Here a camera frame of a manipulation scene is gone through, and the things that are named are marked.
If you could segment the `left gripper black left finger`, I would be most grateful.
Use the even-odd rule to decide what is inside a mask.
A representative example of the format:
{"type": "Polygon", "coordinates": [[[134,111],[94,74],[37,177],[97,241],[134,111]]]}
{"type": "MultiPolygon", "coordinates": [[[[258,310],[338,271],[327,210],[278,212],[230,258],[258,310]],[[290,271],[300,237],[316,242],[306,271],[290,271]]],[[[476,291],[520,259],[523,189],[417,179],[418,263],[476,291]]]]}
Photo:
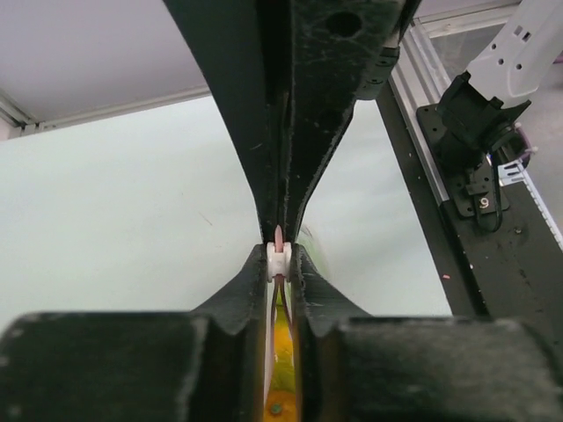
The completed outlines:
{"type": "Polygon", "coordinates": [[[1,337],[4,421],[259,421],[267,255],[197,308],[35,312],[1,337]]]}

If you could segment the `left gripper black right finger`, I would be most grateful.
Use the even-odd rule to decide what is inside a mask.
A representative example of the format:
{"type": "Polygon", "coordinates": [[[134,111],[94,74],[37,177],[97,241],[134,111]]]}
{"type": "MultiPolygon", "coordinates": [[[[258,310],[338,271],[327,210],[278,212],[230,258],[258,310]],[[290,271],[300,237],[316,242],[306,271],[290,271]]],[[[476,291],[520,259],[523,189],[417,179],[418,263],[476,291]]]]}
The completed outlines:
{"type": "Polygon", "coordinates": [[[290,264],[302,421],[559,421],[562,371],[514,320],[376,317],[290,264]]]}

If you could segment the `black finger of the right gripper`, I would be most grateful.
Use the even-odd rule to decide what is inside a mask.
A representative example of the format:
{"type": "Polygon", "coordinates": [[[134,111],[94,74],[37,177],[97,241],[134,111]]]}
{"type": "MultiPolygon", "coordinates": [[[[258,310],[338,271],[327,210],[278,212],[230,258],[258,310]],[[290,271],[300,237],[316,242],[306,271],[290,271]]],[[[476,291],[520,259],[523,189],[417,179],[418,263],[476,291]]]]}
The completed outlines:
{"type": "Polygon", "coordinates": [[[223,118],[254,199],[264,242],[279,223],[276,184],[289,2],[168,1],[223,118]]]}
{"type": "Polygon", "coordinates": [[[304,210],[359,99],[398,60],[415,1],[292,1],[291,78],[281,162],[281,229],[295,242],[304,210]]]}

